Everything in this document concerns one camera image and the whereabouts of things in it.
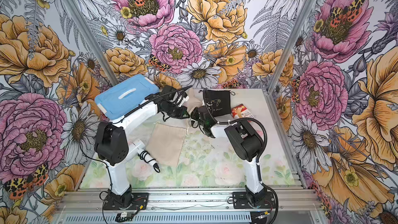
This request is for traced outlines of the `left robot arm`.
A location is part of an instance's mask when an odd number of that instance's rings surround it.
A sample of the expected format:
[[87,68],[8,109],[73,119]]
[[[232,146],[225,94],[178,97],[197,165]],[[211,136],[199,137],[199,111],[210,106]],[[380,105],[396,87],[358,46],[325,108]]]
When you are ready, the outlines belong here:
[[164,87],[161,92],[146,96],[120,120],[99,123],[94,150],[99,161],[105,163],[110,179],[110,187],[103,201],[104,210],[132,210],[138,200],[146,200],[145,197],[133,196],[132,186],[126,174],[126,163],[139,157],[157,173],[160,172],[160,167],[156,159],[144,149],[145,144],[142,141],[128,143],[125,129],[135,129],[158,113],[163,115],[164,121],[169,118],[189,118],[187,108],[183,105],[189,99],[187,90],[188,86],[180,89]]

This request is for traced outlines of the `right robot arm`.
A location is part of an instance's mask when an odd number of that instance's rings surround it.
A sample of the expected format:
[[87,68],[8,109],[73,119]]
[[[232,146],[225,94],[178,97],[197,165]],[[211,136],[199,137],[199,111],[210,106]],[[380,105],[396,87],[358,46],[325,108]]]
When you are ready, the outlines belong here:
[[227,138],[237,156],[244,161],[246,198],[252,207],[259,207],[267,189],[261,179],[260,156],[266,147],[267,133],[264,126],[253,118],[218,121],[207,106],[196,107],[191,120],[200,130],[213,139]]

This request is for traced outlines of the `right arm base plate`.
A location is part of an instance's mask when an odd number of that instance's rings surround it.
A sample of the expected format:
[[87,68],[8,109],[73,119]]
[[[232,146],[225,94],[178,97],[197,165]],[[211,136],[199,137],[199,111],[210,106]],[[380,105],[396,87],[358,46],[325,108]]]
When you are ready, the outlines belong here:
[[270,191],[262,191],[257,194],[236,191],[232,193],[234,209],[275,209],[276,198]]

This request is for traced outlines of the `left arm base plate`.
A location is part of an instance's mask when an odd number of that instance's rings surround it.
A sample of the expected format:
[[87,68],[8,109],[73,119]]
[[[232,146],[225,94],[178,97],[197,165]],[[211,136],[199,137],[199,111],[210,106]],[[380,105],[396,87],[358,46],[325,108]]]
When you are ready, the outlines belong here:
[[105,211],[118,210],[145,210],[148,204],[149,194],[144,192],[126,192],[123,195],[115,195],[111,192],[106,198],[103,206]]

